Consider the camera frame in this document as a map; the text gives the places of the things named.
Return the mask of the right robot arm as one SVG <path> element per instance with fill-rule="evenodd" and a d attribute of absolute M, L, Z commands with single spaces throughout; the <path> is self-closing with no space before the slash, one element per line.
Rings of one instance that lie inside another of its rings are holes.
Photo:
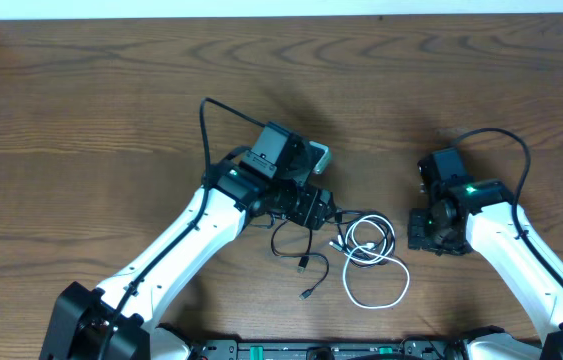
<path fill-rule="evenodd" d="M 475 181 L 454 147 L 417 163 L 425 208 L 409 214 L 408 246 L 438 256 L 480 254 L 525 310 L 539 344 L 488 326 L 465 333 L 448 359 L 563 359 L 563 262 L 541 239 L 513 193 L 497 179 Z"/>

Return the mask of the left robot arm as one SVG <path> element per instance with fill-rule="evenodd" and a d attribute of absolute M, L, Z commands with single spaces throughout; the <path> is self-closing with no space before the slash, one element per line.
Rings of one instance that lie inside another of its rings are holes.
<path fill-rule="evenodd" d="M 253 146 L 207 168 L 187 207 L 137 258 L 92 290 L 74 282 L 59 295 L 41 358 L 190 358 L 188 342 L 160 324 L 170 303 L 257 217 L 320 229 L 336 206 L 308 179 L 330 160 L 327 146 L 266 124 Z"/>

